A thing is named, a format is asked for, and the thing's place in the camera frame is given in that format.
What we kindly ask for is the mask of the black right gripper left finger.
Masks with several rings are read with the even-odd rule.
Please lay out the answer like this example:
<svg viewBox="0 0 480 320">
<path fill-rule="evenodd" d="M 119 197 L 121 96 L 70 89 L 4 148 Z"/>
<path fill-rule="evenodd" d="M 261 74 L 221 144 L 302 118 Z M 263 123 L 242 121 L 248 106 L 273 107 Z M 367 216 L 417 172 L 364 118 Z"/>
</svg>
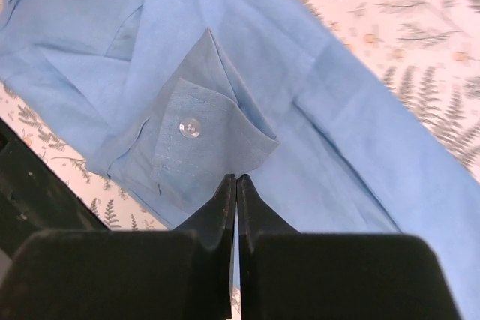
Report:
<svg viewBox="0 0 480 320">
<path fill-rule="evenodd" d="M 230 319 L 236 178 L 170 231 L 44 230 L 1 284 L 3 319 Z"/>
</svg>

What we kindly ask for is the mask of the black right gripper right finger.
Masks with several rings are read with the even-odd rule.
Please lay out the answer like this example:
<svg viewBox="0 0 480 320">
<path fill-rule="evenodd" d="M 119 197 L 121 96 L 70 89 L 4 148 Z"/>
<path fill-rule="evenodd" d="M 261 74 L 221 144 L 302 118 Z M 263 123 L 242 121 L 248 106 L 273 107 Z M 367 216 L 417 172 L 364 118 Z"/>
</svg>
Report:
<svg viewBox="0 0 480 320">
<path fill-rule="evenodd" d="M 298 232 L 247 175 L 236 198 L 243 319 L 460 318 L 422 239 Z"/>
</svg>

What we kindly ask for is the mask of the light blue long sleeve shirt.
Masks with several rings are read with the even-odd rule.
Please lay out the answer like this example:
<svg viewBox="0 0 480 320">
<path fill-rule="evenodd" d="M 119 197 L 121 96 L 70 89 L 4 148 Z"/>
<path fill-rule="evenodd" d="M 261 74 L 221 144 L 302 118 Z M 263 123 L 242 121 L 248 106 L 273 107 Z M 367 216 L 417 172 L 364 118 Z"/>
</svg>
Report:
<svg viewBox="0 0 480 320">
<path fill-rule="evenodd" d="M 1 80 L 177 226 L 225 174 L 309 232 L 417 235 L 479 317 L 479 150 L 436 71 L 392 94 L 298 0 L 3 0 Z"/>
</svg>

